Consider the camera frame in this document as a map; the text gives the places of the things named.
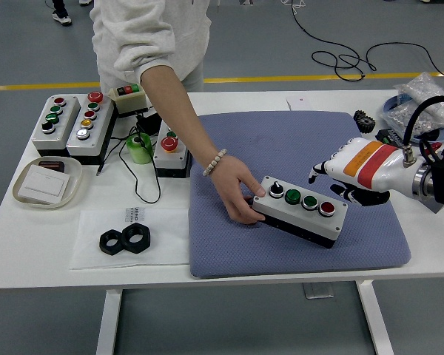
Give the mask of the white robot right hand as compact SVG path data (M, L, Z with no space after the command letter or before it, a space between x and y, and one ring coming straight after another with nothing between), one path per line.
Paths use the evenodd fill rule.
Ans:
M417 199L414 177L422 161L405 167L403 159L403 151L395 146L352 138L328 160L312 167L308 183L314 183L318 175L327 175L337 181L331 185L336 195L361 206L384 204L391 191Z

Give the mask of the person's hand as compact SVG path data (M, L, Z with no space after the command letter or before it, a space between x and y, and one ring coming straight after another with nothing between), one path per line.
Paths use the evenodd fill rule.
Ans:
M232 220L246 225L265 220L249 206L250 196L243 195L241 184L256 197L264 197L266 191L241 160L225 155L209 176Z

